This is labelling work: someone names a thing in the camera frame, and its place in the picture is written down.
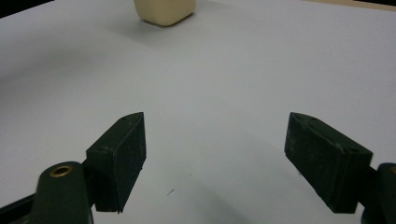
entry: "white tabletop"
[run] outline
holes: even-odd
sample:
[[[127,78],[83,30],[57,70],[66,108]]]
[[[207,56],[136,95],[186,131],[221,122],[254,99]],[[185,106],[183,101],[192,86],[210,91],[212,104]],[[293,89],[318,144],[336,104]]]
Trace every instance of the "white tabletop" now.
[[[284,155],[289,112],[396,162],[396,12],[198,0],[160,28],[131,0],[58,0],[0,20],[0,205],[143,111],[148,158],[124,213],[95,223],[360,223]]]

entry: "cream cube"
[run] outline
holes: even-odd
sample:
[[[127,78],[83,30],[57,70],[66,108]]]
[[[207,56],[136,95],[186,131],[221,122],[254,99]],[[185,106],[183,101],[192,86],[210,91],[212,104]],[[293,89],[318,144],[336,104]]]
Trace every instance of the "cream cube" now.
[[[195,10],[195,0],[134,0],[137,15],[144,21],[171,26]]]

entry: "beige block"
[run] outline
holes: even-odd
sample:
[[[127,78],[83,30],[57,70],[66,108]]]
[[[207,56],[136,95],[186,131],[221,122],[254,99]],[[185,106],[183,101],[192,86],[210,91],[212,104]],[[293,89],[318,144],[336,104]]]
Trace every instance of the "beige block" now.
[[[195,10],[195,0],[134,0],[134,6],[142,20],[170,26]]]

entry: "white table surface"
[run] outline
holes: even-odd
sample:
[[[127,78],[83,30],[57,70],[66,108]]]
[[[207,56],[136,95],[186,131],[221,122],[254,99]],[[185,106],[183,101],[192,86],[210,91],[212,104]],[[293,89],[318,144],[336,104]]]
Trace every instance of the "white table surface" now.
[[[0,20],[0,205],[143,111],[148,158],[124,213],[95,223],[360,223],[284,156],[289,112],[396,161],[396,12],[198,0],[171,28],[131,0],[58,0]]]

